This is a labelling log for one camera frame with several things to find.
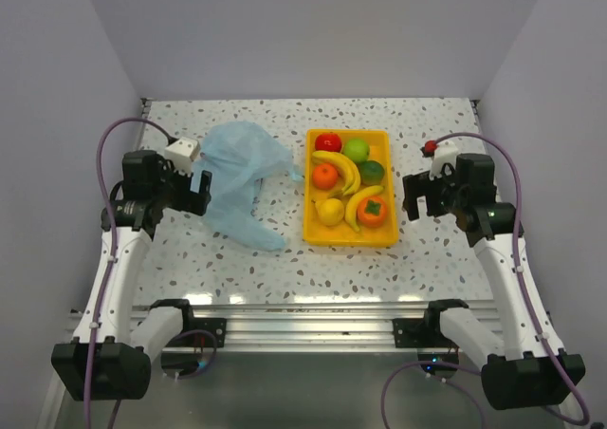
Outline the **light blue plastic bag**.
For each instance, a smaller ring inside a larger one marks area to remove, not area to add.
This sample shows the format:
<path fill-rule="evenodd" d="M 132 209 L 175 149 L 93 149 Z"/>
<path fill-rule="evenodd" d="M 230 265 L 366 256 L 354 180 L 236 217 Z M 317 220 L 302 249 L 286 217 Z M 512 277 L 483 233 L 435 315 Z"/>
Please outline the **light blue plastic bag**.
<path fill-rule="evenodd" d="M 253 218 L 253 201 L 267 177 L 281 173 L 295 181 L 303 179 L 292 151 L 249 121 L 213 126 L 200 141 L 200 151 L 201 160 L 193 165 L 194 180 L 200 181 L 204 171 L 212 175 L 205 224 L 246 247 L 267 252 L 282 249 L 283 237 Z"/>

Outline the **orange fake persimmon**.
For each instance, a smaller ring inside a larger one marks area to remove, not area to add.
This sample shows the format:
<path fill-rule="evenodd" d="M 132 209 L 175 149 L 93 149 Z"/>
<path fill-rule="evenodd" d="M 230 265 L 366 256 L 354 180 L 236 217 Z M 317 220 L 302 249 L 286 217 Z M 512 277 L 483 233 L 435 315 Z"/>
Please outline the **orange fake persimmon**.
<path fill-rule="evenodd" d="M 357 219 L 368 228 L 381 227 L 388 216 L 388 207 L 380 196 L 364 198 L 357 207 Z"/>

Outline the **red fake apple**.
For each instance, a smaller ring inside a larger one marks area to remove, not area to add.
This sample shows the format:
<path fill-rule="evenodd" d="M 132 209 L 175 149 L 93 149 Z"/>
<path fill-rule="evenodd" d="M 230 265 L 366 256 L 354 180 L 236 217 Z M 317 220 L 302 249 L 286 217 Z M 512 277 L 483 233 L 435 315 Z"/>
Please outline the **red fake apple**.
<path fill-rule="evenodd" d="M 342 148 L 342 140 L 336 133 L 322 133 L 316 137 L 314 147 L 317 151 L 339 153 Z"/>

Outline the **yellow fake pear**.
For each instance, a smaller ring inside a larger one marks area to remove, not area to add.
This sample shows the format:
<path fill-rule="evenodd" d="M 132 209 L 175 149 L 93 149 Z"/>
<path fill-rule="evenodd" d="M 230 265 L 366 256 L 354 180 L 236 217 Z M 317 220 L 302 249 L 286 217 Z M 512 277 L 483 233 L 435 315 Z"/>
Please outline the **yellow fake pear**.
<path fill-rule="evenodd" d="M 327 198 L 324 200 L 314 200 L 314 208 L 319 222 L 327 227 L 334 227 L 340 224 L 345 215 L 345 207 L 340 199 Z"/>

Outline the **light green fake apple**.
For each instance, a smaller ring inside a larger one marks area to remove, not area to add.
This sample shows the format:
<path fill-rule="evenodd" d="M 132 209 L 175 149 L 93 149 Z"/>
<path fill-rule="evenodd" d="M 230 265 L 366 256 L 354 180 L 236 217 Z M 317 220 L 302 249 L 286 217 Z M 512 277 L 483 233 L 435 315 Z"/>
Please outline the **light green fake apple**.
<path fill-rule="evenodd" d="M 355 164 L 361 164 L 369 159 L 371 148 L 366 140 L 356 138 L 347 141 L 341 152 Z"/>

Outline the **orange fake mandarin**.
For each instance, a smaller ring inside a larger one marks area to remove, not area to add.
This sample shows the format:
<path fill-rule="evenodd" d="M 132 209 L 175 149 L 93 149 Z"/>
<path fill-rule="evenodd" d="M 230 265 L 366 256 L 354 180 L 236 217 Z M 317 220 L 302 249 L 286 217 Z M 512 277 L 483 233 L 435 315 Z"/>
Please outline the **orange fake mandarin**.
<path fill-rule="evenodd" d="M 316 165 L 311 176 L 312 184 L 317 189 L 324 191 L 333 189 L 339 180 L 339 173 L 336 167 L 330 163 Z"/>

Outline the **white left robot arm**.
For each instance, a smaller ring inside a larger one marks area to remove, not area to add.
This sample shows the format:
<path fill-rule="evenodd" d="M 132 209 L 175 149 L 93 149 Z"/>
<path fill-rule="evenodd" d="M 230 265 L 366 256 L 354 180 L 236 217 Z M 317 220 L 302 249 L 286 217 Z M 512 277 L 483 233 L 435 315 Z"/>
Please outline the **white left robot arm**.
<path fill-rule="evenodd" d="M 211 200 L 211 173 L 196 166 L 197 146 L 163 153 L 129 152 L 122 179 L 101 213 L 99 267 L 82 319 L 69 342 L 56 344 L 51 363 L 76 401 L 141 399 L 154 359 L 169 342 L 184 346 L 197 333 L 186 299 L 151 304 L 138 327 L 131 312 L 138 273 L 167 209 L 202 216 Z"/>

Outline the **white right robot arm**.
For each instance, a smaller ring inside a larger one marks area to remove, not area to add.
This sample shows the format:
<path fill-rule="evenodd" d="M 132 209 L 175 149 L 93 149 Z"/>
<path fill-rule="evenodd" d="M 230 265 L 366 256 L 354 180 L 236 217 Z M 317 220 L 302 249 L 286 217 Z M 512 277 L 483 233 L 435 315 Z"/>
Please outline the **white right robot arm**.
<path fill-rule="evenodd" d="M 454 215 L 489 281 L 502 334 L 484 327 L 459 299 L 429 302 L 419 332 L 431 345 L 451 341 L 469 355 L 494 409 L 562 404 L 584 377 L 585 364 L 567 353 L 543 309 L 515 225 L 517 209 L 497 199 L 493 159 L 458 151 L 426 156 L 430 170 L 403 178 L 404 209 L 417 220 L 417 200 L 424 198 L 429 216 Z"/>

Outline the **dark green fake lime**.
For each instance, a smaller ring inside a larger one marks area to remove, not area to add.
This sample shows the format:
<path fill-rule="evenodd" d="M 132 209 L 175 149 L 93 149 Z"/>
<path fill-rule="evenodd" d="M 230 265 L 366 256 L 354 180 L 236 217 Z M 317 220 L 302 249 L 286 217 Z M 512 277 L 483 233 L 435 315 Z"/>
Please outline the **dark green fake lime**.
<path fill-rule="evenodd" d="M 361 183 L 367 186 L 379 185 L 384 176 L 385 169 L 375 160 L 367 160 L 359 165 Z"/>

